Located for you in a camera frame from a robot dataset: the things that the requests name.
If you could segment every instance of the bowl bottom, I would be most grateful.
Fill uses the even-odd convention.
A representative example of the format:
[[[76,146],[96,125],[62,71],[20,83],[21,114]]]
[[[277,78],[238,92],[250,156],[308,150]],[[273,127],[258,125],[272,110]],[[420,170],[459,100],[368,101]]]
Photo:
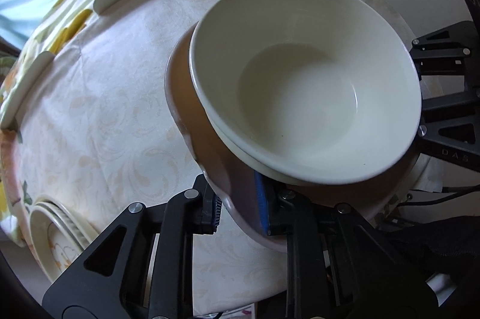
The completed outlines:
[[[277,44],[255,55],[241,74],[238,98],[252,139],[296,163],[312,164],[357,114],[341,61],[306,44]]]

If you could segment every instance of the black fabric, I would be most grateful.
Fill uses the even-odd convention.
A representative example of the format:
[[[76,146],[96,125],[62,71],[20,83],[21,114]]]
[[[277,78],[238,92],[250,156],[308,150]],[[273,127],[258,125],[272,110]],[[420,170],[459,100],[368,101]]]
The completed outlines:
[[[449,274],[460,281],[480,255],[480,217],[461,216],[385,233],[425,277]]]

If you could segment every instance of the silver bolt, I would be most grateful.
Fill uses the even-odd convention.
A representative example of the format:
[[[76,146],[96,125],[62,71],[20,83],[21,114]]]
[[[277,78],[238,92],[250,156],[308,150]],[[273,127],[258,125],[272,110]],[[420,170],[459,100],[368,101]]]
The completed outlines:
[[[128,211],[130,213],[138,213],[143,209],[143,204],[142,203],[131,203],[128,206]]]
[[[425,125],[421,125],[418,127],[417,134],[420,137],[424,137],[427,134],[427,127]]]
[[[195,198],[198,196],[198,190],[196,189],[189,189],[187,191],[185,191],[185,193],[183,194],[186,198]]]
[[[285,200],[291,200],[292,198],[295,198],[295,192],[291,190],[282,190],[280,192],[280,197],[282,197]]]
[[[342,203],[337,205],[337,211],[343,214],[350,213],[352,211],[352,207],[349,204]]]

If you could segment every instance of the floral tablecloth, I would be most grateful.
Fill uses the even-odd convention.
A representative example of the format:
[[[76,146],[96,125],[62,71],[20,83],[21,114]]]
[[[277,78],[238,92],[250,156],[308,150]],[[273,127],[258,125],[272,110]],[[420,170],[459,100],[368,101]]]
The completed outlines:
[[[134,201],[159,204],[191,187],[201,171],[170,116],[165,68],[177,40],[217,1],[120,0],[98,16],[92,0],[61,0],[47,16],[1,90],[7,103],[35,54],[57,55],[0,139],[5,189],[27,244],[29,208],[41,193],[103,230]],[[405,44],[414,38],[384,0],[364,1]],[[422,86],[435,92],[435,82]],[[441,185],[433,159],[421,157],[414,170],[415,188]],[[286,287],[286,256],[251,240],[225,210],[215,235],[195,237],[193,253],[196,314]]]

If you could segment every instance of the metal screw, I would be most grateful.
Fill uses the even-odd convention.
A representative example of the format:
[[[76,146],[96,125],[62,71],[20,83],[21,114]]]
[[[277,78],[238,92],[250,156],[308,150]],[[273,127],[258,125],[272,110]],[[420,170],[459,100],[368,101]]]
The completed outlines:
[[[292,198],[295,198],[295,192],[293,192],[292,190],[282,190],[280,192],[280,197],[285,200],[291,200]]]
[[[196,189],[189,189],[187,191],[185,191],[185,193],[183,194],[186,198],[195,198],[198,196],[198,190]]]
[[[142,203],[131,203],[128,206],[128,211],[130,213],[138,213],[143,209],[143,204]]]
[[[350,213],[352,211],[352,207],[346,203],[338,204],[337,211],[343,214]]]
[[[427,127],[425,125],[421,125],[418,127],[417,134],[420,137],[424,137],[427,134]]]

